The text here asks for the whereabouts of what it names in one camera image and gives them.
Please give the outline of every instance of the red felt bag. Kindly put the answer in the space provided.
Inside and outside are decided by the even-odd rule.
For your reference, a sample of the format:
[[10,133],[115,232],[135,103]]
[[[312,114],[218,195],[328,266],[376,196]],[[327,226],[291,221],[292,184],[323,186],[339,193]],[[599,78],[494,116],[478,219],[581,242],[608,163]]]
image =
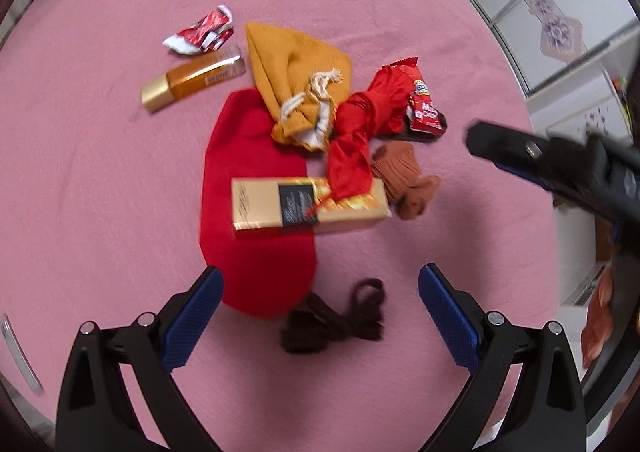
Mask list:
[[231,93],[205,156],[200,248],[225,277],[223,302],[248,315],[280,317],[310,291],[316,271],[311,233],[236,239],[232,225],[233,177],[306,176],[293,147],[271,139],[273,120],[257,89]]

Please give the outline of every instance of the brown knit sock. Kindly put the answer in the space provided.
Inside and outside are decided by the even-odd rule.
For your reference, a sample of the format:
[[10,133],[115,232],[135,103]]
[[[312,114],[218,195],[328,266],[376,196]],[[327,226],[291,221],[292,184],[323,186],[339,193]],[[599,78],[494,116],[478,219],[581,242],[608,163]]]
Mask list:
[[371,171],[385,182],[389,203],[402,199],[420,176],[414,147],[409,142],[388,142],[380,147],[371,158]]
[[439,176],[422,177],[407,190],[398,203],[398,217],[405,221],[421,216],[440,186]]

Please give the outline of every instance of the floral decal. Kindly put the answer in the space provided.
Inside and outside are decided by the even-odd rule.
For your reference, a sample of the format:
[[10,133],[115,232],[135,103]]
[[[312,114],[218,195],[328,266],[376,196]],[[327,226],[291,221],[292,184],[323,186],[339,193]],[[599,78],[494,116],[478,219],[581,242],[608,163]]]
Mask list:
[[574,44],[574,29],[564,17],[553,16],[542,22],[542,34],[550,48],[566,51]]
[[571,62],[582,54],[582,23],[568,18],[556,5],[556,0],[524,0],[529,13],[542,25],[540,51],[547,57]]

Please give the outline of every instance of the perfume bottle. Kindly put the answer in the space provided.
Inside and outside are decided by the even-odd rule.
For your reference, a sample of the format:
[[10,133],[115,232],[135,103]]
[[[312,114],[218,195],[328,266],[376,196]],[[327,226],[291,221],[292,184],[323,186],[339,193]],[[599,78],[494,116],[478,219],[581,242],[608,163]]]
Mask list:
[[228,78],[244,73],[244,58],[235,45],[194,58],[142,88],[142,105],[150,113]]

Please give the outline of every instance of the dark brown sock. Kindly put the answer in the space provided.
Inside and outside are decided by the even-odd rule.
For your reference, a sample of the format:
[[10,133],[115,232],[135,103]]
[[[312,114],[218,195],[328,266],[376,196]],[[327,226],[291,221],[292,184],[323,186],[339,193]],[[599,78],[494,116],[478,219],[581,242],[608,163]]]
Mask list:
[[[360,299],[360,292],[372,288]],[[282,330],[282,347],[287,353],[317,353],[329,342],[349,337],[364,340],[382,339],[382,303],[385,290],[379,279],[363,279],[351,291],[347,313],[340,315],[318,295],[310,293],[301,309],[293,310]]]

